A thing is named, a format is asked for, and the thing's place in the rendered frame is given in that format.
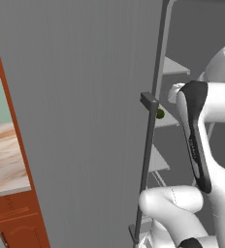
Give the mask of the grey freezer door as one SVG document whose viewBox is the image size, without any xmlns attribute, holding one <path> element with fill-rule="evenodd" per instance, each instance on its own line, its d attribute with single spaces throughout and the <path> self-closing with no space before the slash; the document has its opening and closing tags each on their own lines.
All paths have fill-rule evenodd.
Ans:
<svg viewBox="0 0 225 248">
<path fill-rule="evenodd" d="M 50 248 L 132 248 L 162 0 L 0 0 L 0 56 Z"/>
</svg>

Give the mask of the light grey freezer rack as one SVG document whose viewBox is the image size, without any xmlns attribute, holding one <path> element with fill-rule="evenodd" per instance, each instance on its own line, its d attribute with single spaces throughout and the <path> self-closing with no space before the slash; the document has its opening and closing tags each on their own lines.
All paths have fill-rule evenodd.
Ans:
<svg viewBox="0 0 225 248">
<path fill-rule="evenodd" d="M 163 128 L 173 125 L 178 126 L 178 121 L 162 105 L 159 105 L 158 108 L 164 110 L 165 116 L 162 119 L 156 118 L 155 121 L 156 128 Z"/>
<path fill-rule="evenodd" d="M 151 223 L 152 223 L 152 219 L 150 217 L 144 216 L 142 218 L 141 225 L 140 225 L 140 233 L 138 237 L 135 237 L 135 225 L 131 224 L 128 226 L 128 231 L 130 233 L 130 236 L 134 244 L 141 241 L 144 238 L 144 236 L 149 232 L 151 228 Z"/>
<path fill-rule="evenodd" d="M 179 75 L 179 74 L 190 74 L 190 70 L 183 65 L 177 63 L 169 57 L 164 57 L 162 73 L 164 75 Z"/>
<path fill-rule="evenodd" d="M 153 179 L 157 182 L 158 186 L 166 187 L 166 183 L 160 175 L 160 171 L 166 171 L 169 168 L 169 165 L 159 153 L 157 148 L 152 145 L 148 167 L 148 175 L 153 177 Z"/>
</svg>

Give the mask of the reddish brown wooden cabinets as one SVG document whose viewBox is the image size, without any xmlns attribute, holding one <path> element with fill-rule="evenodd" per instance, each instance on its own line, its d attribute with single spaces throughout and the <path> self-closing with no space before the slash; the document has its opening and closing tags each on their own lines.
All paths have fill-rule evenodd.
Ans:
<svg viewBox="0 0 225 248">
<path fill-rule="evenodd" d="M 1 57 L 0 248 L 50 248 Z"/>
</svg>

